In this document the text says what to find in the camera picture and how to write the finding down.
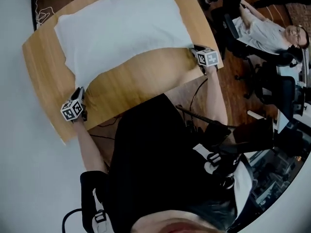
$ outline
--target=white pillow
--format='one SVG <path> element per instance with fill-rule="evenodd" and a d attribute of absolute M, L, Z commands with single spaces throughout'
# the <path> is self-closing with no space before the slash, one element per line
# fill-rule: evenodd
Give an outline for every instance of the white pillow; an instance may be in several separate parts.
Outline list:
<path fill-rule="evenodd" d="M 85 89 L 135 55 L 193 47 L 175 0 L 99 0 L 61 16 L 54 29 L 76 87 Z"/>

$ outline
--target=white cloth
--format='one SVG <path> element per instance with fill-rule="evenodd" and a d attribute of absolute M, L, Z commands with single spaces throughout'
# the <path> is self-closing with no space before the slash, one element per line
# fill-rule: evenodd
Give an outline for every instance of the white cloth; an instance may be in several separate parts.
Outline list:
<path fill-rule="evenodd" d="M 99 0 L 61 16 L 54 29 L 76 87 L 85 89 L 135 55 L 193 47 L 175 0 Z"/>
<path fill-rule="evenodd" d="M 251 20 L 251 26 L 246 28 L 241 17 L 233 19 L 233 23 L 239 33 L 239 41 L 254 47 L 256 49 L 278 54 L 280 50 L 287 50 L 289 45 L 282 37 L 282 32 L 285 30 L 269 19 L 265 21 L 255 17 L 249 9 L 245 9 L 247 17 Z"/>

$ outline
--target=wooden table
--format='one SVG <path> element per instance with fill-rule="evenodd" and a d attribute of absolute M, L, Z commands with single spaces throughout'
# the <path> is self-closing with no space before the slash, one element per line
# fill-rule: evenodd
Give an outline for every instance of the wooden table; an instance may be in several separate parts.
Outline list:
<path fill-rule="evenodd" d="M 61 15 L 72 14 L 97 0 L 75 0 L 47 20 L 23 45 L 26 66 L 41 106 L 64 142 L 75 136 L 61 105 L 74 92 L 74 75 L 54 31 Z M 218 50 L 197 0 L 175 0 L 193 43 Z M 183 83 L 202 76 L 187 49 L 160 49 L 135 56 L 98 76 L 86 91 L 86 127 L 108 119 Z"/>

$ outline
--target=gray shirt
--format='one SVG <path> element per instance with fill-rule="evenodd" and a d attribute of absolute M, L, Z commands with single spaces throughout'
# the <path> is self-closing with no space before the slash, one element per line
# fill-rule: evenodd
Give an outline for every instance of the gray shirt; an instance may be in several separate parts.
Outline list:
<path fill-rule="evenodd" d="M 259 20 L 249 9 L 245 9 L 245 12 L 251 21 L 249 29 L 246 28 L 241 17 L 233 20 L 240 36 L 239 41 L 272 54 L 278 54 L 278 51 L 287 50 L 290 47 L 282 36 L 284 28 L 269 19 Z"/>

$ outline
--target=black chair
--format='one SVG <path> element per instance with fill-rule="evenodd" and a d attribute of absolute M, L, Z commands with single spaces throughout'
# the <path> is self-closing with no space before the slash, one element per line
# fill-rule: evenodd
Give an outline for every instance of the black chair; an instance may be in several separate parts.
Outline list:
<path fill-rule="evenodd" d="M 264 104 L 274 104 L 290 121 L 294 114 L 304 111 L 304 89 L 295 84 L 293 77 L 280 76 L 276 66 L 263 63 L 254 78 L 254 92 Z"/>
<path fill-rule="evenodd" d="M 294 67 L 297 63 L 301 63 L 303 60 L 303 53 L 301 49 L 290 47 L 288 50 L 282 50 L 279 55 L 270 54 L 256 48 L 245 45 L 243 42 L 237 40 L 239 34 L 234 26 L 234 23 L 229 14 L 226 14 L 223 7 L 214 9 L 211 11 L 213 22 L 209 19 L 208 22 L 211 27 L 217 32 L 215 39 L 220 49 L 221 56 L 224 59 L 225 49 L 227 48 L 234 56 L 245 59 L 249 62 L 251 69 L 254 69 L 249 55 L 256 55 L 261 59 L 274 64 L 276 66 L 290 66 Z"/>

